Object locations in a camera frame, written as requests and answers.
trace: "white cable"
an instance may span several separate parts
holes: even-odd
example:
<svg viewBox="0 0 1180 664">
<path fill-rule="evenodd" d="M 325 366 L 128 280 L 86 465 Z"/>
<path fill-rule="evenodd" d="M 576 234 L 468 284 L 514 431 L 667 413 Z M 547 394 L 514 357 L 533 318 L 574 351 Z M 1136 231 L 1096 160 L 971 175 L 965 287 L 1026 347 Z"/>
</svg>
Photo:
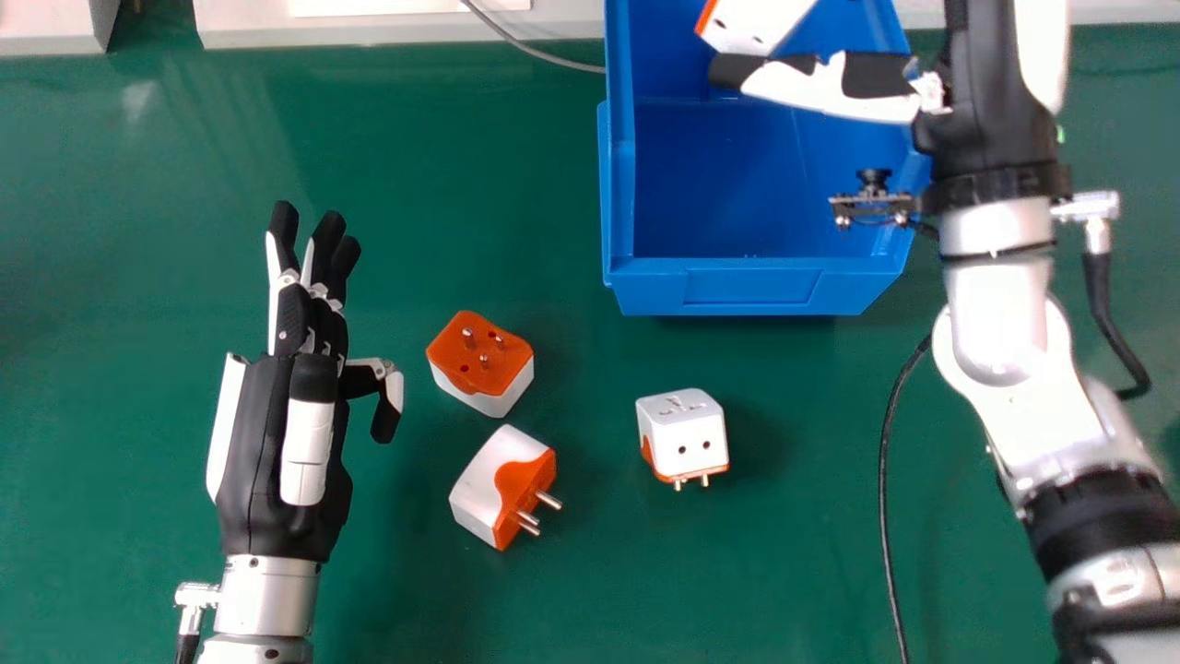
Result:
<svg viewBox="0 0 1180 664">
<path fill-rule="evenodd" d="M 584 71 L 584 72 L 590 72 L 590 73 L 607 73 L 607 67 L 601 67 L 598 65 L 588 65 L 585 63 L 577 63 L 577 61 L 573 61 L 573 60 L 566 60 L 565 58 L 560 58 L 558 55 L 553 55 L 552 53 L 546 53 L 544 51 L 538 51 L 538 50 L 533 48 L 532 46 L 529 46 L 524 41 L 520 41 L 516 37 L 512 37 L 512 33 L 510 33 L 509 31 L 506 31 L 503 27 L 500 27 L 499 24 L 497 24 L 496 21 L 493 21 L 492 18 L 489 17 L 483 9 L 480 9 L 479 7 L 477 7 L 476 4 L 472 0 L 459 0 L 459 1 L 463 2 L 464 5 L 466 5 L 466 7 L 468 9 L 471 9 L 471 13 L 476 14 L 476 18 L 478 18 L 481 21 L 484 21 L 484 25 L 486 25 L 487 27 L 492 28 L 492 32 L 494 32 L 496 34 L 499 34 L 505 41 L 507 41 L 509 44 L 511 44 L 511 45 L 516 46 L 517 48 L 524 51 L 525 53 L 532 55 L 533 58 L 539 58 L 542 60 L 545 60 L 546 63 L 552 63 L 555 65 L 563 66 L 563 67 L 569 67 L 571 70 L 578 70 L 578 71 Z"/>
</svg>

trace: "robotic hand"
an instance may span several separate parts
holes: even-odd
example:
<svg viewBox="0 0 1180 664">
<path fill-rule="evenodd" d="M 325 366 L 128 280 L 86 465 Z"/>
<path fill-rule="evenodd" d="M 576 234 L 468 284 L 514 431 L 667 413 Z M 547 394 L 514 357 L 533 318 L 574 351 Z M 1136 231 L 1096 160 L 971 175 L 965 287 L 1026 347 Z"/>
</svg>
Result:
<svg viewBox="0 0 1180 664">
<path fill-rule="evenodd" d="M 932 331 L 938 370 L 988 435 L 999 484 L 1049 584 L 1067 662 L 1163 663 L 1180 652 L 1180 509 L 1121 405 L 1149 389 L 1109 315 L 1113 191 L 1075 193 L 1057 160 L 1069 52 L 1067 0 L 945 0 L 936 71 L 909 55 L 768 55 L 815 0 L 717 0 L 697 24 L 722 51 L 715 85 L 795 107 L 911 124 L 932 183 L 906 208 L 876 171 L 833 216 L 911 211 L 940 219 L 948 305 Z M 1069 322 L 1049 292 L 1056 223 L 1086 229 L 1092 313 L 1136 381 L 1119 394 L 1080 375 Z M 919 354 L 924 348 L 919 347 Z M 903 660 L 907 660 L 894 606 Z"/>
<path fill-rule="evenodd" d="M 205 488 L 217 506 L 225 572 L 219 586 L 185 583 L 177 664 L 191 664 L 205 610 L 216 636 L 202 664 L 304 664 L 321 566 L 348 520 L 353 482 L 341 461 L 348 401 L 379 395 L 371 434 L 388 443 L 401 419 L 402 375 L 378 359 L 348 360 L 346 281 L 360 244 L 329 211 L 300 272 L 299 212 L 275 204 L 266 235 L 270 278 L 267 354 L 225 359 Z"/>
</svg>

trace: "green tabletop surface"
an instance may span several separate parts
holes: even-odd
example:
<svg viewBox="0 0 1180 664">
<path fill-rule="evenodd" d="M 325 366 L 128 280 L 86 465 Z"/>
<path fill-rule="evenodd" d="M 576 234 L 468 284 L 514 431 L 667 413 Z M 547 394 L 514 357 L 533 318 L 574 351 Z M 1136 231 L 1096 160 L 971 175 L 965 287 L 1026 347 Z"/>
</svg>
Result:
<svg viewBox="0 0 1180 664">
<path fill-rule="evenodd" d="M 205 52 L 190 13 L 148 7 L 105 57 L 0 61 L 0 662 L 171 662 L 177 583 L 219 580 L 209 430 L 224 354 L 266 347 L 276 198 L 345 213 L 352 355 L 406 375 L 393 445 L 349 432 L 317 662 L 897 660 L 877 442 L 944 302 L 935 246 L 859 317 L 623 317 L 599 263 L 602 77 L 504 44 Z M 1174 467 L 1180 31 L 1075 34 L 1064 153 L 1080 188 L 1123 193 L 1114 310 L 1156 382 L 1130 410 Z M 601 61 L 599 42 L 549 47 Z M 1056 291 L 1080 367 L 1121 387 L 1080 249 L 1063 231 Z M 505 553 L 447 505 L 500 425 L 431 380 L 460 308 L 532 343 L 506 422 L 558 455 L 566 508 Z M 725 407 L 732 471 L 677 494 L 640 458 L 634 401 L 688 387 Z M 930 361 L 894 453 L 914 660 L 1050 662 L 1043 581 Z"/>
</svg>

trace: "blue storage box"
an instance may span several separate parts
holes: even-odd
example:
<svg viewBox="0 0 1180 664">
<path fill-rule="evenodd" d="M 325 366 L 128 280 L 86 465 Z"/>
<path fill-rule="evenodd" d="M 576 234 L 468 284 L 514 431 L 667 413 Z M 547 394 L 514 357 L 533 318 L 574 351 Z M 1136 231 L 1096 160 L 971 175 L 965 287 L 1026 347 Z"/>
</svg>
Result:
<svg viewBox="0 0 1180 664">
<path fill-rule="evenodd" d="M 704 0 L 608 0 L 598 106 L 603 280 L 627 315 L 859 314 L 902 272 L 913 234 L 841 231 L 827 197 L 856 171 L 917 192 L 909 127 L 794 111 L 707 83 Z M 784 53 L 907 52 L 887 0 L 820 0 Z"/>
</svg>

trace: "metal prong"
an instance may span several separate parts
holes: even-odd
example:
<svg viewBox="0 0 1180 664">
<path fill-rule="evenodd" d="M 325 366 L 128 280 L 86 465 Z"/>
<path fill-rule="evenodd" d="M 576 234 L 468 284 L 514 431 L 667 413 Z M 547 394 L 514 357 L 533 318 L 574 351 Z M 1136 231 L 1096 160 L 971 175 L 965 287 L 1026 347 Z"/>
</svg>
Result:
<svg viewBox="0 0 1180 664">
<path fill-rule="evenodd" d="M 548 505 L 553 509 L 562 508 L 562 501 L 555 499 L 553 497 L 546 494 L 545 492 L 537 492 L 537 500 L 539 500 L 540 502 Z"/>
</svg>

